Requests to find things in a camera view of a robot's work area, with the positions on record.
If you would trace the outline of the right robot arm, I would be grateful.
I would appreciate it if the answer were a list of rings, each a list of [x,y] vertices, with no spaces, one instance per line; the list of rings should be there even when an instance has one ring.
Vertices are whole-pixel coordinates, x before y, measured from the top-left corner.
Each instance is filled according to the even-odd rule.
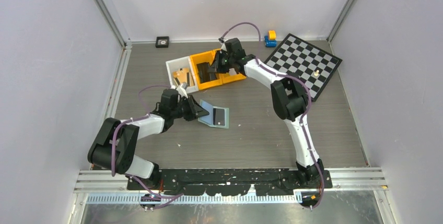
[[[224,74],[233,69],[269,88],[274,112],[286,124],[294,144],[298,181],[304,187],[313,187],[324,179],[324,168],[307,123],[312,104],[307,86],[298,78],[269,67],[255,55],[246,54],[237,38],[221,37],[219,42],[221,48],[215,53],[211,71]]]

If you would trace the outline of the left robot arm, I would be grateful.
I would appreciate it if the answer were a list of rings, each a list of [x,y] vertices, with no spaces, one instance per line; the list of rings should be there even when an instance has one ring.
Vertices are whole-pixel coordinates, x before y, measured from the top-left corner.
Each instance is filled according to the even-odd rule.
[[[209,112],[184,90],[165,89],[155,109],[145,116],[124,121],[112,117],[105,119],[87,160],[109,169],[113,175],[138,177],[143,186],[153,190],[160,183],[159,165],[135,154],[138,140],[166,132],[176,119],[193,121],[208,115]]]

